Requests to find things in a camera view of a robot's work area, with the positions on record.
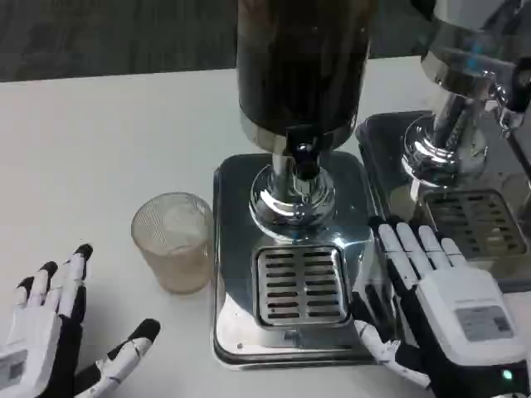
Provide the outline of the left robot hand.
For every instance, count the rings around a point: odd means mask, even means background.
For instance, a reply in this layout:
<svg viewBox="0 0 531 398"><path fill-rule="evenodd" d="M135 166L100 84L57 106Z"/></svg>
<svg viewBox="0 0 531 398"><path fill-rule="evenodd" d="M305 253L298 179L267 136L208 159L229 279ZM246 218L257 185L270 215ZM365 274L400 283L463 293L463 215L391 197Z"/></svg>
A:
<svg viewBox="0 0 531 398"><path fill-rule="evenodd" d="M17 286L12 324L1 346L3 397L106 397L153 346L161 324L146 318L101 359L77 368L92 254L92 245L80 245L62 265L49 261Z"/></svg>

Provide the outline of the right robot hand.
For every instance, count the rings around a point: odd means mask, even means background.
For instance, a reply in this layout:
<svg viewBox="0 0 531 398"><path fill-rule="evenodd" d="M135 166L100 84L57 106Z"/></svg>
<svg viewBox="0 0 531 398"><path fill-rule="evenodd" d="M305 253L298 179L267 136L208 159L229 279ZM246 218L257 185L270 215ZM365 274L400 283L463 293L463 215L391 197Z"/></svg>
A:
<svg viewBox="0 0 531 398"><path fill-rule="evenodd" d="M353 325L376 362L436 397L528 397L530 353L491 273L428 225L395 216L368 225L416 341L383 336L353 294Z"/></svg>

